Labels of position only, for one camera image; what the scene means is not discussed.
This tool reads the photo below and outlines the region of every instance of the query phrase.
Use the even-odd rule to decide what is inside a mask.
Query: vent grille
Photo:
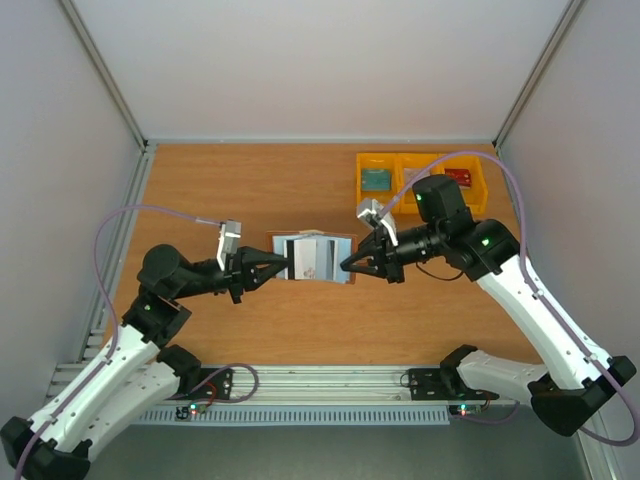
[[[216,406],[181,419],[175,407],[147,411],[137,425],[276,426],[276,425],[448,425],[446,407],[379,406]]]

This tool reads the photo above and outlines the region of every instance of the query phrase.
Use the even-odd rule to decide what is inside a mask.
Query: blue object
[[[391,190],[391,170],[363,168],[361,175],[363,192],[388,192]]]

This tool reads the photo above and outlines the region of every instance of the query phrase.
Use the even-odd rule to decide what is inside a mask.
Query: black cable
[[[437,275],[434,275],[433,273],[429,273],[427,272],[424,268],[422,268],[420,266],[420,264],[418,262],[416,262],[416,268],[418,270],[420,270],[422,273],[424,273],[425,275],[429,275],[431,278],[435,278],[436,280],[442,280],[443,282],[453,282],[454,280],[459,279],[462,275],[464,275],[464,272],[460,272],[458,273],[458,275],[456,275],[455,277],[451,277],[451,278],[442,278],[442,277],[438,277]]]

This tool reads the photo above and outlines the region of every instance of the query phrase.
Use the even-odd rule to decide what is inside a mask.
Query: wooden table surface
[[[355,218],[358,152],[450,152],[490,145],[160,145],[144,203],[242,222],[243,245],[266,249],[270,230],[367,230]],[[487,217],[516,231],[500,170],[483,162]],[[396,216],[399,229],[418,216]],[[218,230],[141,212],[116,297],[121,315],[136,295],[136,274],[149,248],[176,246],[190,261],[215,257]],[[451,272],[436,259],[427,264]],[[203,363],[434,364],[463,343],[497,356],[538,356],[497,303],[466,278],[442,282],[414,266],[406,282],[359,275],[355,285],[274,279],[233,305],[228,295],[180,302],[193,315],[175,337]]]

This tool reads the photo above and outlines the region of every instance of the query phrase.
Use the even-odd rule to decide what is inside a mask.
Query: red object
[[[445,168],[444,174],[453,178],[461,188],[471,188],[471,172],[466,168]]]

